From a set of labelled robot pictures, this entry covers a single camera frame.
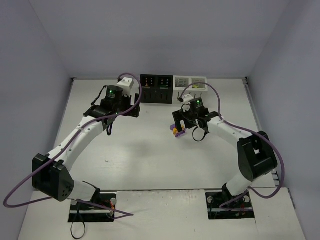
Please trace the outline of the purple curved lego top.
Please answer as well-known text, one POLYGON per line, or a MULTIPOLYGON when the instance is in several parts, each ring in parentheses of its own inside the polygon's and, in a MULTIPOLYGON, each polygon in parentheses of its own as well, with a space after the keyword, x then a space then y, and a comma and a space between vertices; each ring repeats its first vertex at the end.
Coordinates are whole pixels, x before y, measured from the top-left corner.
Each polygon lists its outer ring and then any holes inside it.
POLYGON ((171 131, 173 131, 175 127, 176 127, 176 125, 175 125, 175 124, 172 124, 172 125, 169 127, 169 129, 170 129, 171 131))

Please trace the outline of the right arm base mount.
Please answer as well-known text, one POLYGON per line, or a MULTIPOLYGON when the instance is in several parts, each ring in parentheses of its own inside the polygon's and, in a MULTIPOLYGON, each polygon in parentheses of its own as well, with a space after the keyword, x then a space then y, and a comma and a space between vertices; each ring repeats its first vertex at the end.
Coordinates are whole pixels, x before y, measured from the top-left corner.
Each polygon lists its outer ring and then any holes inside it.
POLYGON ((207 215, 209 220, 254 219, 252 201, 248 190, 232 196, 226 185, 221 190, 205 192, 207 215))

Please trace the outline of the pink patterned lego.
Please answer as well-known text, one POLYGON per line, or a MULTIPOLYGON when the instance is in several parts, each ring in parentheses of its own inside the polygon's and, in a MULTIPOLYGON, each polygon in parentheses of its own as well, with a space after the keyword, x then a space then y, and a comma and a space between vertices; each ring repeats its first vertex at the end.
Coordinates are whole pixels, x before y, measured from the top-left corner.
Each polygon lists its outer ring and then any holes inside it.
POLYGON ((178 134, 174 135, 176 138, 181 137, 182 135, 184 135, 186 133, 186 129, 184 128, 182 131, 179 131, 178 134))

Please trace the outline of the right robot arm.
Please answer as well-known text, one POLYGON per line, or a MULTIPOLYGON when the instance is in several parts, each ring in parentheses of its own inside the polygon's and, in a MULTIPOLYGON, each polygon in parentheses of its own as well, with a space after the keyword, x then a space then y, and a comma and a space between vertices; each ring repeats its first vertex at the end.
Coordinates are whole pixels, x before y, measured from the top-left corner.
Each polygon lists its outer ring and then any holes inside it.
POLYGON ((264 141, 269 139, 265 132, 251 133, 230 126, 216 111, 210 112, 200 97, 187 95, 178 101, 182 106, 172 113, 177 134, 186 129, 192 129, 193 133, 202 131, 202 137, 192 137, 194 141, 201 142, 212 134, 237 150, 237 172, 221 189, 221 196, 226 201, 243 194, 256 180, 278 166, 273 148, 264 141))

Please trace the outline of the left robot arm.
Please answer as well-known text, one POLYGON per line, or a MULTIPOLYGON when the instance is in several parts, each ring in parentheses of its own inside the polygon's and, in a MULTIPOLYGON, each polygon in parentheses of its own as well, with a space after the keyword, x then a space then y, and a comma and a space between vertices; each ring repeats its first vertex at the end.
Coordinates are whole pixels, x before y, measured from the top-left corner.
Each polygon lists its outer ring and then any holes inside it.
POLYGON ((132 87, 118 82, 105 86, 106 95, 97 105, 83 114, 72 133, 46 155, 37 154, 32 160, 32 186, 47 196, 63 202, 66 199, 97 203, 100 189, 85 181, 74 180, 70 171, 90 143, 103 132, 108 135, 118 116, 137 118, 140 112, 139 94, 132 98, 132 87))

